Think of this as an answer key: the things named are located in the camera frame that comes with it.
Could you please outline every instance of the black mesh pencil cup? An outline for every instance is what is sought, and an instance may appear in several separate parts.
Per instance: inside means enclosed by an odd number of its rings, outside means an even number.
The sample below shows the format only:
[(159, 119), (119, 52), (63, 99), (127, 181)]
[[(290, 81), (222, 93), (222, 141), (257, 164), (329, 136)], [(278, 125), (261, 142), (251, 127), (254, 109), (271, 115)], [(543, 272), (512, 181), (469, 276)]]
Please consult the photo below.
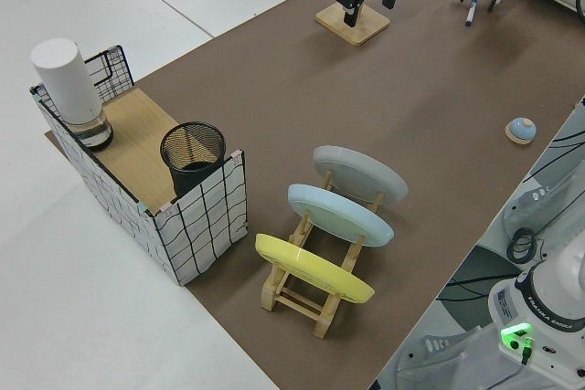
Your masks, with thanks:
[(168, 166), (179, 198), (203, 182), (223, 164), (226, 140), (213, 125), (187, 122), (177, 125), (161, 142), (161, 156)]

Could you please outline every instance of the marker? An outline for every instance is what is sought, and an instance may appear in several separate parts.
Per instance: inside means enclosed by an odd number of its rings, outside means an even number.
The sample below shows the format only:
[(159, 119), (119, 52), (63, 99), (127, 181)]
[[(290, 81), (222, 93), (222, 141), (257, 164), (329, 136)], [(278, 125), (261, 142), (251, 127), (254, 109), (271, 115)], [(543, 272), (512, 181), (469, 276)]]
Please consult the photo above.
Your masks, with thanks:
[(473, 22), (473, 15), (475, 14), (475, 7), (477, 6), (477, 0), (472, 0), (472, 4), (469, 7), (469, 13), (467, 13), (467, 20), (465, 20), (466, 26), (471, 26)]

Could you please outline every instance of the plate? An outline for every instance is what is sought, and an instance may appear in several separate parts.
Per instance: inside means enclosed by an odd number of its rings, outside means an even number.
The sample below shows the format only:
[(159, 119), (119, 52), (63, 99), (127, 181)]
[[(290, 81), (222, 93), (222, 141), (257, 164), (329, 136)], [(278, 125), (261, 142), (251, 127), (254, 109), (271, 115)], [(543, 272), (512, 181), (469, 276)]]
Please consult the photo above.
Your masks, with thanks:
[(409, 192), (409, 187), (398, 174), (368, 155), (341, 146), (319, 146), (313, 151), (317, 172), (325, 177), (333, 173), (335, 189), (358, 200), (373, 203), (381, 192), (382, 205), (393, 205)]
[(256, 235), (256, 251), (294, 277), (344, 300), (365, 303), (374, 295), (372, 287), (353, 274), (277, 237)]
[(288, 198), (297, 214), (303, 216), (309, 211), (311, 224), (345, 241), (357, 242), (364, 236), (364, 246), (382, 247), (394, 237), (392, 227), (382, 218), (355, 201), (320, 187), (291, 184)]

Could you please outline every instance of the brown table surface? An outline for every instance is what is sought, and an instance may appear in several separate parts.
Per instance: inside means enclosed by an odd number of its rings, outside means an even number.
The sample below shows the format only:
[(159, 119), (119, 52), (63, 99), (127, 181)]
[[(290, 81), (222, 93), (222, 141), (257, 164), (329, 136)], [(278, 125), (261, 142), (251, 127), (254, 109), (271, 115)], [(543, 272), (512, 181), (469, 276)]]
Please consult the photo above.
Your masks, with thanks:
[[(188, 288), (282, 389), (367, 389), (585, 91), (585, 27), (550, 0), (381, 0), (388, 29), (352, 47), (314, 21), (334, 0), (288, 0), (138, 81), (177, 121), (219, 127), (246, 152), (250, 232)], [(511, 143), (518, 116), (538, 127)], [(256, 233), (287, 238), (289, 184), (320, 184), (313, 148), (342, 145), (409, 185), (379, 214), (396, 232), (355, 273), (376, 294), (342, 303), (324, 340), (313, 321), (260, 306), (270, 265)], [(314, 231), (307, 248), (341, 262)]]

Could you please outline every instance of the white plate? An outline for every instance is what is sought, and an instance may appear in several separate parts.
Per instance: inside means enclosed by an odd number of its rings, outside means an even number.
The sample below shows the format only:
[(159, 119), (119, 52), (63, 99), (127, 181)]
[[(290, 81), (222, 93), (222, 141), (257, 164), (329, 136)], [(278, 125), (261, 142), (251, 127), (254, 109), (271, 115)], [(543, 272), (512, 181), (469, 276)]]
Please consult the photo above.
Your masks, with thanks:
[(382, 247), (394, 237), (392, 227), (382, 218), (339, 194), (307, 184), (291, 184), (288, 198), (297, 214), (303, 216), (309, 211), (311, 224), (346, 241), (357, 242), (364, 236), (364, 246)]
[(333, 173), (332, 185), (358, 200), (372, 203), (384, 194), (382, 205), (392, 205), (409, 192), (404, 180), (376, 159), (341, 146), (319, 146), (314, 149), (313, 163), (323, 177)]

